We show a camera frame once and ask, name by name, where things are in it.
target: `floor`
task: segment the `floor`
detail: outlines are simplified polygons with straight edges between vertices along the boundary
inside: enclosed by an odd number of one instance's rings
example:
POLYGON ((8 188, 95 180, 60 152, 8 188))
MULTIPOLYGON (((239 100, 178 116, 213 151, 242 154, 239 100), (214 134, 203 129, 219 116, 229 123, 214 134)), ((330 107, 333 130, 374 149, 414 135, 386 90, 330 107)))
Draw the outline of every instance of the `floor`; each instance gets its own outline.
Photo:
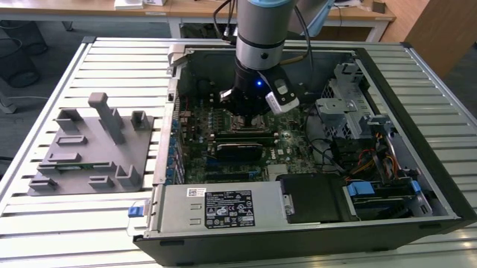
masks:
MULTIPOLYGON (((50 50, 32 58, 42 73, 42 80, 22 89, 11 88, 0 80, 0 90, 8 97, 48 97, 62 78, 63 72, 80 45, 84 36, 102 37, 170 37, 170 28, 165 23, 96 23, 75 22, 72 32, 67 32, 60 22, 38 22, 50 50)), ((445 83, 457 97, 477 116, 477 47, 457 64, 445 78, 445 83)), ((4 115, 0 112, 0 156, 14 157, 40 114, 43 99, 15 99, 18 112, 4 115)), ((8 162, 0 161, 0 175, 8 168, 8 162)))

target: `metal bracket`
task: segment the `metal bracket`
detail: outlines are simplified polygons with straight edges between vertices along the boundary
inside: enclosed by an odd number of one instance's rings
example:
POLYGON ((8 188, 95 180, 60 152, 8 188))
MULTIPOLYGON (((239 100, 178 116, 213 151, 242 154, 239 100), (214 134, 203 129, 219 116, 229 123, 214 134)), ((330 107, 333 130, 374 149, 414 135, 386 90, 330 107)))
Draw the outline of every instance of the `metal bracket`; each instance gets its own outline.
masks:
POLYGON ((364 130, 364 134, 370 135, 370 128, 368 126, 384 126, 386 124, 392 124, 392 120, 386 115, 377 115, 377 116, 364 116, 360 119, 360 127, 364 130))
POLYGON ((317 100, 317 107, 321 113, 344 114, 345 112, 356 112, 357 106, 350 100, 321 98, 317 100))
POLYGON ((161 230, 161 223, 163 221, 166 186, 159 184, 154 186, 151 204, 147 208, 147 231, 145 236, 149 237, 150 233, 161 230))
POLYGON ((185 45, 171 45, 170 51, 167 54, 167 58, 170 61, 170 67, 174 68, 179 66, 182 63, 187 62, 187 54, 186 53, 186 46, 185 45))

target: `wooden desk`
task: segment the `wooden desk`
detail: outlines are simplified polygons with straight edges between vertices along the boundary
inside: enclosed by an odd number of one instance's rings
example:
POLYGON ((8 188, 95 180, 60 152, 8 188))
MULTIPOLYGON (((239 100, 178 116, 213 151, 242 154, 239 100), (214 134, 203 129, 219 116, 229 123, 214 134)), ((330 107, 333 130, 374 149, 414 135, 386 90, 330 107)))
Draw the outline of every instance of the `wooden desk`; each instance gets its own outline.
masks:
POLYGON ((444 78, 477 40, 477 1, 385 1, 398 19, 382 40, 410 43, 444 78))
MULTIPOLYGON (((34 21, 131 21, 169 22, 173 38, 181 38, 183 23, 211 23, 217 0, 169 0, 165 6, 145 5, 145 9, 114 10, 114 0, 0 0, 0 20, 34 21)), ((218 16, 226 21, 229 9, 218 16)), ((332 10, 325 26, 372 28, 366 41, 377 42, 394 14, 368 12, 360 8, 332 10)))

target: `green circuit board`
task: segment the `green circuit board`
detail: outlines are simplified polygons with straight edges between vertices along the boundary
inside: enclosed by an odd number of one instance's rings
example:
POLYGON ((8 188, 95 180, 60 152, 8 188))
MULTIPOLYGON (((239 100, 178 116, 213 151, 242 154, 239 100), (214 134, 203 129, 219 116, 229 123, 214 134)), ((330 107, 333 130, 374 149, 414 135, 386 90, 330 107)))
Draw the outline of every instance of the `green circuit board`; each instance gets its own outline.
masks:
POLYGON ((210 135, 234 133, 241 124, 235 122, 230 112, 198 104, 194 113, 186 112, 183 115, 186 184, 235 182, 210 181, 207 178, 213 174, 249 174, 246 181, 269 181, 268 166, 277 164, 285 164, 290 174, 318 171, 302 131, 305 114, 298 109, 278 116, 272 112, 262 116, 262 126, 274 135, 276 143, 273 146, 264 146, 260 161, 245 163, 218 163, 214 158, 215 145, 210 141, 210 135))

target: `power supply label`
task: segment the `power supply label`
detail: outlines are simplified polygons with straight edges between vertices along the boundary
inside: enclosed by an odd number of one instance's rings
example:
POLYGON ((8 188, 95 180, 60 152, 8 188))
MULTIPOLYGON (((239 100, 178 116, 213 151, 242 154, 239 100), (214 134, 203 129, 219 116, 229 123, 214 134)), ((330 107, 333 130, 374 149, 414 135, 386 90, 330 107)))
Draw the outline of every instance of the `power supply label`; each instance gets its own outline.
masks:
POLYGON ((253 191, 206 192, 207 229, 255 226, 253 191))

